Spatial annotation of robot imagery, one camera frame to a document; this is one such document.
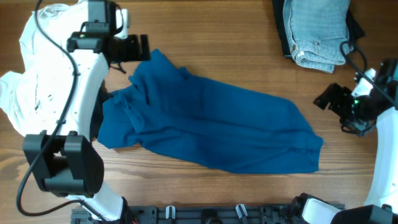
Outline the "blue t-shirt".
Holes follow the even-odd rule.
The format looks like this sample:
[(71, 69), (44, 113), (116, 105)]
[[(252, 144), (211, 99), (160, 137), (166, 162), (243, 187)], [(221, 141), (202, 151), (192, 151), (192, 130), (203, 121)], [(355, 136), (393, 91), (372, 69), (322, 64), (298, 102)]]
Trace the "blue t-shirt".
[(318, 170), (323, 139), (289, 100), (191, 74), (161, 51), (103, 103), (98, 141), (235, 174)]

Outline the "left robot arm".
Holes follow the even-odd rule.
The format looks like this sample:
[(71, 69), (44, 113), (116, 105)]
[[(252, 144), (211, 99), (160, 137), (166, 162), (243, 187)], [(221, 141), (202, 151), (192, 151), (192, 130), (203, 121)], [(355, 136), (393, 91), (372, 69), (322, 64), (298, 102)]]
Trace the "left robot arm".
[(90, 138), (98, 92), (109, 69), (150, 59), (148, 37), (128, 35), (128, 27), (117, 3), (88, 2), (87, 20), (61, 49), (72, 68), (65, 106), (53, 130), (28, 134), (23, 143), (26, 176), (33, 176), (41, 191), (80, 204), (93, 223), (139, 221), (126, 199), (104, 182), (104, 163)]

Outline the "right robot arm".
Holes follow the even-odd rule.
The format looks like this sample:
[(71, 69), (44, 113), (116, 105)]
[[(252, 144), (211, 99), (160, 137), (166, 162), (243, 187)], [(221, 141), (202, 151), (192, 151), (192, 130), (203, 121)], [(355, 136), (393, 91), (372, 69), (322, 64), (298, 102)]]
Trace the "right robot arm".
[(377, 130), (373, 180), (362, 207), (344, 210), (302, 194), (290, 216), (305, 223), (397, 223), (397, 60), (387, 59), (378, 71), (359, 72), (354, 90), (330, 85), (314, 104), (340, 117), (341, 129), (363, 136)]

